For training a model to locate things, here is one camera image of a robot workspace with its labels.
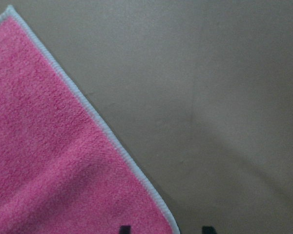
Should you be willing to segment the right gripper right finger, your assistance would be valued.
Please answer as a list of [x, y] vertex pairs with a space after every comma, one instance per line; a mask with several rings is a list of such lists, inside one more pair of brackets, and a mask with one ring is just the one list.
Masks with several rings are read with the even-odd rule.
[[202, 234], [217, 234], [217, 231], [213, 226], [203, 226]]

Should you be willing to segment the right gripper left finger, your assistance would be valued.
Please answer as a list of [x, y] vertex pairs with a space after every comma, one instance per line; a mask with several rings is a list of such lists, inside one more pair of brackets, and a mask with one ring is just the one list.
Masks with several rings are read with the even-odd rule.
[[119, 228], [119, 234], [131, 234], [131, 226], [130, 225], [122, 225]]

